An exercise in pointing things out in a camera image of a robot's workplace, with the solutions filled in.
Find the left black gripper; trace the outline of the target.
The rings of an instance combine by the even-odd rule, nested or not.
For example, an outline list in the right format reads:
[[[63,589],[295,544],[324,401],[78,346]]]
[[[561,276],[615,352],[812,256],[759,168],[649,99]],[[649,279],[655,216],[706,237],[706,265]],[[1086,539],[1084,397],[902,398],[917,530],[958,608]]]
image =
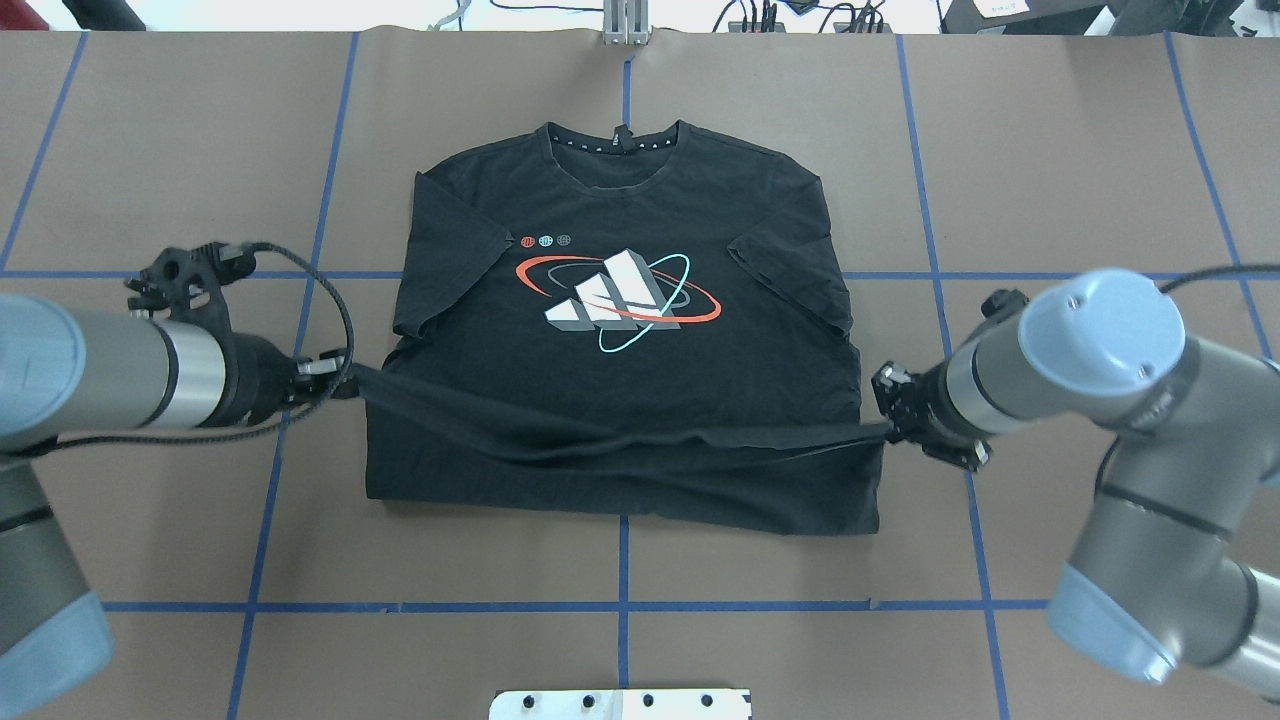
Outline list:
[[[255,427],[301,404],[358,397],[357,380],[342,380],[338,384],[301,380],[339,374],[347,360],[346,352],[297,357],[283,354],[274,343],[256,334],[234,333],[230,338],[227,383],[218,405],[220,428]]]

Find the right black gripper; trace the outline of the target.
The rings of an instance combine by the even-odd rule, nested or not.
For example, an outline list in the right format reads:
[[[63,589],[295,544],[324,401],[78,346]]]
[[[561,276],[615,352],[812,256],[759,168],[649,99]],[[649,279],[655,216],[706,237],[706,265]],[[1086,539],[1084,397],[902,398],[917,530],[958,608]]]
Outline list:
[[[964,471],[979,471],[989,461],[989,433],[964,419],[950,398],[943,363],[922,373],[886,363],[872,375],[881,416],[891,425],[887,441],[909,442],[933,460]]]

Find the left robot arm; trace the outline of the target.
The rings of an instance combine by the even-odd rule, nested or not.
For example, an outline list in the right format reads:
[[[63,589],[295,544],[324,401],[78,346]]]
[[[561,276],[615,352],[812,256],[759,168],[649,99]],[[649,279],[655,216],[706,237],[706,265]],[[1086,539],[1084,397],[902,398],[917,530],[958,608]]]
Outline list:
[[[344,383],[353,350],[291,356],[236,332],[220,297],[128,314],[3,296],[3,716],[111,661],[115,641],[35,460],[91,445],[205,445],[297,421]]]

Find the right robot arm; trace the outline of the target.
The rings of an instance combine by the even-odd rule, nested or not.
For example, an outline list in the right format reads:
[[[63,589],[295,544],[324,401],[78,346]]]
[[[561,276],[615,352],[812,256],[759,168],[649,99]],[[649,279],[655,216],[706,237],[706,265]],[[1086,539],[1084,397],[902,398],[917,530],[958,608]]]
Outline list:
[[[1029,299],[993,292],[983,322],[940,364],[872,377],[891,443],[965,471],[989,443],[1082,416],[1112,436],[1085,525],[1046,609],[1051,632],[1119,676],[1161,685],[1198,667],[1275,705],[1277,578],[1230,544],[1277,484],[1277,364],[1187,329],[1172,292],[1274,263],[1165,282],[1085,272]]]

